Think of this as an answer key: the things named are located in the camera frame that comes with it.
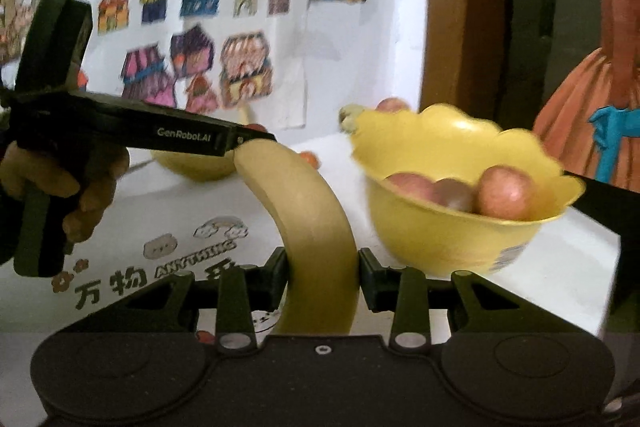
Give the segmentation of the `person left hand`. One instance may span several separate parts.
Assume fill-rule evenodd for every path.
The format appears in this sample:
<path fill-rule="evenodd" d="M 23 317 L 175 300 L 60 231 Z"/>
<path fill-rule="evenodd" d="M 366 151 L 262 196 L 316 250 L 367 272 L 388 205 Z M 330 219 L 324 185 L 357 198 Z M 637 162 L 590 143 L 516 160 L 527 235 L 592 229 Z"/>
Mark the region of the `person left hand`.
<path fill-rule="evenodd" d="M 10 197 L 19 200 L 31 183 L 48 195 L 69 198 L 79 195 L 74 209 L 62 221 L 62 229 L 70 243 L 90 239 L 104 211 L 114 199 L 117 181 L 129 168 L 130 156 L 126 148 L 117 151 L 115 159 L 106 167 L 106 175 L 92 181 L 86 188 L 55 163 L 23 150 L 15 142 L 9 144 L 1 161 L 1 186 Z"/>

